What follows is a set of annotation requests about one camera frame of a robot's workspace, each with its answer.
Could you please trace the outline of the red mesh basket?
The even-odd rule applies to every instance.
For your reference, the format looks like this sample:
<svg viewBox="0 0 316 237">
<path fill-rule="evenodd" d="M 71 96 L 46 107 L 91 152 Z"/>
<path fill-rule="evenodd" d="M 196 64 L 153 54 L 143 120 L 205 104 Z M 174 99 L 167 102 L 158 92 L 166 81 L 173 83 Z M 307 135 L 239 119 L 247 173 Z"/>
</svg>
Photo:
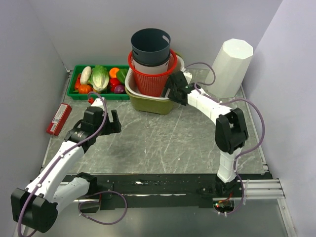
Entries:
<svg viewBox="0 0 316 237">
<path fill-rule="evenodd" d="M 134 67 L 135 60 L 133 59 L 132 51 L 128 56 L 128 64 L 133 75 L 136 85 L 142 94 L 159 97 L 162 94 L 163 88 L 167 82 L 168 77 L 172 74 L 177 66 L 177 55 L 171 49 L 169 54 L 169 61 L 167 64 L 167 69 L 160 74 L 146 74 L 138 71 Z"/>
</svg>

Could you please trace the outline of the white round bucket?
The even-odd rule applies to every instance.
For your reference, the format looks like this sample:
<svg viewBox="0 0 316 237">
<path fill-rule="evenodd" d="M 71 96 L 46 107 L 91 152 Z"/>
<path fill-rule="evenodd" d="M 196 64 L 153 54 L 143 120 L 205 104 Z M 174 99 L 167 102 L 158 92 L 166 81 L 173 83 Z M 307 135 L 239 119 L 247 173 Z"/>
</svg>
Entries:
<svg viewBox="0 0 316 237">
<path fill-rule="evenodd" d="M 136 59 L 136 52 L 133 50 L 133 63 L 134 63 L 134 68 L 144 74 L 149 74 L 149 75 L 157 75 L 157 74 L 162 74 L 165 73 L 168 70 L 168 64 L 170 61 L 170 56 L 171 52 L 169 53 L 168 57 L 163 60 L 162 63 L 159 65 L 149 65 L 145 63 L 141 63 L 139 60 Z"/>
</svg>

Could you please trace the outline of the olive green rectangular basket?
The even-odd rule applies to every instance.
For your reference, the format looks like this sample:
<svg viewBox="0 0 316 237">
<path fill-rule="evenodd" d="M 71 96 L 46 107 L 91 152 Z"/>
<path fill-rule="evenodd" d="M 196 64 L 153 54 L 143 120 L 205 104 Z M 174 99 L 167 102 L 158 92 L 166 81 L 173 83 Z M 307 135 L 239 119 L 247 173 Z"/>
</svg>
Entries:
<svg viewBox="0 0 316 237">
<path fill-rule="evenodd" d="M 137 111 L 166 115 L 170 113 L 173 108 L 173 102 L 169 99 L 159 100 L 157 97 L 152 99 L 144 96 L 138 96 L 132 94 L 127 87 L 125 87 L 125 92 L 130 98 L 131 105 Z"/>
</svg>

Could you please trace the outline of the white perforated rectangular basket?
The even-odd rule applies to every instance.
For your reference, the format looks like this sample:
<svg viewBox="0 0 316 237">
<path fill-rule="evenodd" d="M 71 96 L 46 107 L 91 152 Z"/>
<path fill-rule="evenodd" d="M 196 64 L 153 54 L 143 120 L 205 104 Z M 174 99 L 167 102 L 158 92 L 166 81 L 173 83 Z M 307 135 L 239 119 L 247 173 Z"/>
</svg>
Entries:
<svg viewBox="0 0 316 237">
<path fill-rule="evenodd" d="M 177 65 L 173 71 L 176 72 L 183 68 L 184 68 L 184 61 L 180 56 L 177 55 Z M 138 96 L 138 97 L 151 99 L 151 100 L 157 100 L 157 101 L 169 101 L 169 98 L 167 97 L 153 97 L 153 96 L 141 94 L 136 85 L 136 82 L 133 76 L 133 70 L 131 68 L 128 69 L 127 76 L 125 78 L 125 87 L 128 90 L 128 92 L 132 94 L 133 96 Z"/>
</svg>

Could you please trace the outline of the dark grey round bucket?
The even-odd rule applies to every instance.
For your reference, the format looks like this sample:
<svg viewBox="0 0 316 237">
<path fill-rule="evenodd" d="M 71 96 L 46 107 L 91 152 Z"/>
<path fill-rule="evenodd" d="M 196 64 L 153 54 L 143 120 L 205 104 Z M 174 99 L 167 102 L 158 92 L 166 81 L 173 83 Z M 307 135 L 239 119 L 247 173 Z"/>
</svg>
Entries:
<svg viewBox="0 0 316 237">
<path fill-rule="evenodd" d="M 145 28 L 131 37 L 133 58 L 146 66 L 159 66 L 170 56 L 171 36 L 156 28 Z"/>
</svg>

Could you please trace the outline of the large white faceted container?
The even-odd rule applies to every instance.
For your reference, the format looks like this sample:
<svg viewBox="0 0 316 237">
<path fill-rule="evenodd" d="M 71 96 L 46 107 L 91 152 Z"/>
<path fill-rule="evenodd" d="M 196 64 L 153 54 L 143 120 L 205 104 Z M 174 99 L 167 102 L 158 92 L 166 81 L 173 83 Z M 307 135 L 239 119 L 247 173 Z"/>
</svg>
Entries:
<svg viewBox="0 0 316 237">
<path fill-rule="evenodd" d="M 249 67 L 253 47 L 244 40 L 230 39 L 223 43 L 205 82 L 206 90 L 218 98 L 234 97 Z"/>
</svg>

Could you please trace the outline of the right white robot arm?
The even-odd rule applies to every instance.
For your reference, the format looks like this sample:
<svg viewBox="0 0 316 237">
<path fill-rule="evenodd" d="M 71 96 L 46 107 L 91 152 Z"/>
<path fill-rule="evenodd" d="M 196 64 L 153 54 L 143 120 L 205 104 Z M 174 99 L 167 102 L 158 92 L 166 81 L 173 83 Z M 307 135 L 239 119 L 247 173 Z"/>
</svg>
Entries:
<svg viewBox="0 0 316 237">
<path fill-rule="evenodd" d="M 228 196 L 237 185 L 237 156 L 248 139 L 243 111 L 214 101 L 199 85 L 189 84 L 182 71 L 168 77 L 162 96 L 198 109 L 215 124 L 215 143 L 220 150 L 215 188 L 218 195 Z"/>
</svg>

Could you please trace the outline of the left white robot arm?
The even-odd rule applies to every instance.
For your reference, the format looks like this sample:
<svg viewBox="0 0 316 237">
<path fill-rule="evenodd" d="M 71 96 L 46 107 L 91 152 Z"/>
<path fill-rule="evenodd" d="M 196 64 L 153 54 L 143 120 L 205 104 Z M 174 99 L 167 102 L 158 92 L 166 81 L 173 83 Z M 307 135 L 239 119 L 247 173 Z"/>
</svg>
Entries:
<svg viewBox="0 0 316 237">
<path fill-rule="evenodd" d="M 103 106 L 89 106 L 74 127 L 69 130 L 58 152 L 45 169 L 26 188 L 17 188 L 11 194 L 11 207 L 17 232 L 22 226 L 45 233 L 55 223 L 58 214 L 79 197 L 93 198 L 99 194 L 97 178 L 79 173 L 66 186 L 59 185 L 70 168 L 96 142 L 98 136 L 121 132 L 116 110 L 111 110 L 109 120 Z"/>
</svg>

